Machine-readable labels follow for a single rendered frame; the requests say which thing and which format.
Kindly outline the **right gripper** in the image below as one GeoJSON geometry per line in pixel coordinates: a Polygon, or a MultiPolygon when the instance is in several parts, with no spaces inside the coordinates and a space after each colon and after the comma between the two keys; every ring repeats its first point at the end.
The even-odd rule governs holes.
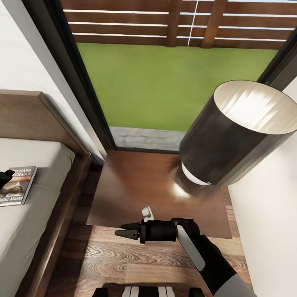
{"type": "Polygon", "coordinates": [[[141,224],[139,222],[122,224],[120,228],[123,230],[115,231],[116,236],[133,240],[140,238],[140,243],[145,243],[145,241],[164,241],[165,230],[163,220],[148,220],[144,222],[144,219],[142,219],[141,224]]]}

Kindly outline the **hardback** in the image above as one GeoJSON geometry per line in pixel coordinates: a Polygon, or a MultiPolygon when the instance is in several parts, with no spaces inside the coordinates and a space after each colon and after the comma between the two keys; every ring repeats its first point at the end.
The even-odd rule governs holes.
{"type": "Polygon", "coordinates": [[[0,207],[24,205],[38,167],[11,167],[12,179],[0,190],[0,207]]]}

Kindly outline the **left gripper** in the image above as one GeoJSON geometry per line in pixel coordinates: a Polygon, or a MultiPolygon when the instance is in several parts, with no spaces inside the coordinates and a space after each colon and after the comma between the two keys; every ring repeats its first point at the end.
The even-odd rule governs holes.
{"type": "Polygon", "coordinates": [[[0,172],[0,190],[5,184],[7,184],[11,179],[15,171],[7,170],[6,172],[0,172]]]}

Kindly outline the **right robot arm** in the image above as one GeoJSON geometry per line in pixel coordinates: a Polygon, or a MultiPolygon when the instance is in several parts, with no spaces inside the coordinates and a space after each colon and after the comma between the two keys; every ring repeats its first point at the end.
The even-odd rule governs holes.
{"type": "Polygon", "coordinates": [[[214,297],[258,297],[222,256],[206,235],[200,235],[193,218],[182,217],[171,221],[154,220],[150,206],[142,210],[141,224],[122,224],[116,236],[145,241],[173,241],[181,243],[194,266],[201,274],[214,297]],[[175,222],[178,222],[177,225],[175,222]]]}

